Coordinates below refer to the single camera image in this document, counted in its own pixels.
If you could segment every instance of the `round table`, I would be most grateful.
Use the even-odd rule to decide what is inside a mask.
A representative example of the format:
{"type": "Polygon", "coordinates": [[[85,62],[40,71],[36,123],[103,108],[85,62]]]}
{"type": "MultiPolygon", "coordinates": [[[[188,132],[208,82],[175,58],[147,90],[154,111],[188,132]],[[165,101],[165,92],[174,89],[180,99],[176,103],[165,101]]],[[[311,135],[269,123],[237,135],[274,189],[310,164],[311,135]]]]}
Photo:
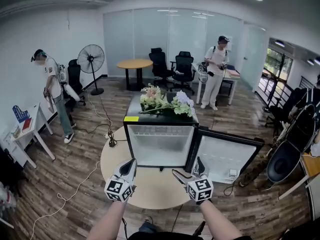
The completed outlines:
{"type": "Polygon", "coordinates": [[[116,66],[125,69],[126,89],[129,91],[141,91],[144,88],[142,83],[142,69],[151,66],[153,62],[150,59],[136,58],[119,62],[116,66]],[[136,70],[136,84],[129,83],[129,70],[136,70]]]}
{"type": "MultiPolygon", "coordinates": [[[[125,140],[125,128],[121,127],[114,133],[116,140],[125,140]]],[[[119,141],[115,147],[109,147],[106,142],[101,153],[101,172],[106,181],[111,177],[117,165],[131,159],[127,141],[119,141]]],[[[190,176],[183,169],[177,169],[187,177],[190,176]]],[[[136,189],[128,203],[143,209],[168,209],[180,206],[190,200],[189,195],[172,174],[171,168],[138,167],[134,179],[136,189]]]]}

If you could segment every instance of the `fridge door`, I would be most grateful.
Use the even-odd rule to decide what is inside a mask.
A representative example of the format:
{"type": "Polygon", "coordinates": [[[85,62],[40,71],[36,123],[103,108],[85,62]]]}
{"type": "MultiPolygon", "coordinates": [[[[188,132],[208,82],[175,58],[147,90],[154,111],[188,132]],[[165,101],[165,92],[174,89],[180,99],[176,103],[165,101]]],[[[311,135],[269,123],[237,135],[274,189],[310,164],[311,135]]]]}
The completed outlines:
{"type": "Polygon", "coordinates": [[[209,167],[209,179],[213,182],[232,184],[264,144],[262,139],[249,139],[200,127],[186,171],[192,172],[197,157],[200,157],[209,167]]]}

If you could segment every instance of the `baseball cap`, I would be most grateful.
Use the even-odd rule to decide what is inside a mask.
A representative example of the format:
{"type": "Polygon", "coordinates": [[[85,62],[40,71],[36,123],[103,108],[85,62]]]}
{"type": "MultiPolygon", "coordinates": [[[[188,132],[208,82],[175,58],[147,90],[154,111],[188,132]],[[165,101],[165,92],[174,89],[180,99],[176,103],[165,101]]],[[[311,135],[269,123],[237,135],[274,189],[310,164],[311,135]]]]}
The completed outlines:
{"type": "Polygon", "coordinates": [[[33,54],[33,56],[31,57],[31,62],[35,61],[36,60],[36,57],[39,55],[39,54],[45,54],[45,52],[41,49],[38,49],[35,51],[35,53],[33,54]]]}
{"type": "Polygon", "coordinates": [[[228,38],[226,38],[224,35],[220,35],[218,41],[219,42],[226,41],[228,43],[230,40],[228,38]]]}

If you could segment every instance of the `standing fan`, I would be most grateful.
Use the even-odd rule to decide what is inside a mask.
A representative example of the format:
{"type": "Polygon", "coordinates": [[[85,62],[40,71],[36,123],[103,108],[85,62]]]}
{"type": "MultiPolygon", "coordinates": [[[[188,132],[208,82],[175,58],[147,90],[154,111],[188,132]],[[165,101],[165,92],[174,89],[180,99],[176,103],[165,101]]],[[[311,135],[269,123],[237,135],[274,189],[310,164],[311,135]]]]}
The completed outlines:
{"type": "Polygon", "coordinates": [[[84,47],[78,55],[78,65],[84,73],[93,74],[95,90],[91,91],[91,95],[99,95],[104,92],[104,89],[98,88],[95,78],[97,72],[105,61],[105,53],[102,48],[96,44],[89,44],[84,47]]]}

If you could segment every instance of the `white pants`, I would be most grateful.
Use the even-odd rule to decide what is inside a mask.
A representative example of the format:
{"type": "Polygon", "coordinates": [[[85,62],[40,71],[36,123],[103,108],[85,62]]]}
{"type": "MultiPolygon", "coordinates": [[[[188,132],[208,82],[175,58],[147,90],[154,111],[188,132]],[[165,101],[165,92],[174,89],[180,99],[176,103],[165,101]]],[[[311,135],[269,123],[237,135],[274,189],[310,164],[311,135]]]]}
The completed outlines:
{"type": "Polygon", "coordinates": [[[219,93],[219,89],[224,79],[223,75],[214,74],[214,76],[208,75],[208,80],[205,84],[205,90],[202,97],[201,103],[205,106],[210,104],[211,106],[216,105],[216,98],[219,93]]]}

